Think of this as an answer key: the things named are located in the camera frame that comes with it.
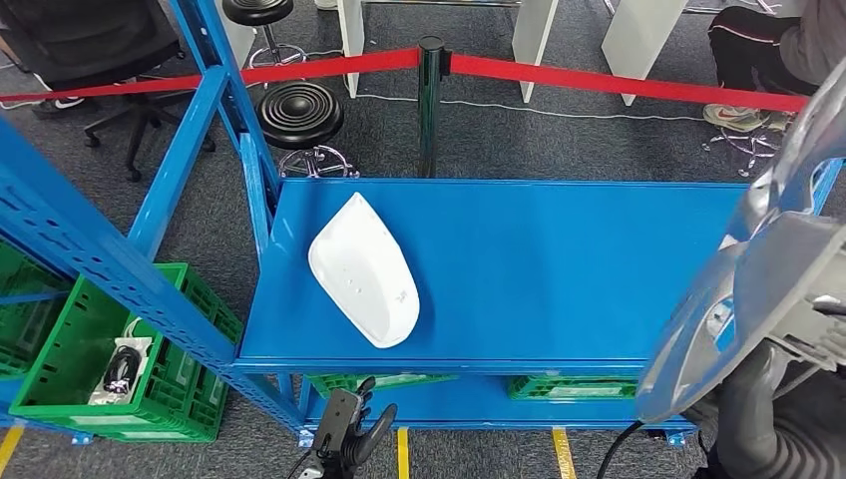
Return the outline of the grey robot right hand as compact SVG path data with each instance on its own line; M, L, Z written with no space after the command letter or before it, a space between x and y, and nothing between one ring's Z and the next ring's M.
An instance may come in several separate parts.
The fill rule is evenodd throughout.
M779 396L789 362L765 340L720 385L715 459L728 477L845 476L845 379L817 371Z

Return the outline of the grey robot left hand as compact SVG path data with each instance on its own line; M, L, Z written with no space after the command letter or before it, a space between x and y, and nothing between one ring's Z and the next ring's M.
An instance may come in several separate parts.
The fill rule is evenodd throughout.
M353 478L390 432L397 405L388 404L369 429L362 428L371 409L376 378L369 376L356 388L331 392L311 446L322 478Z

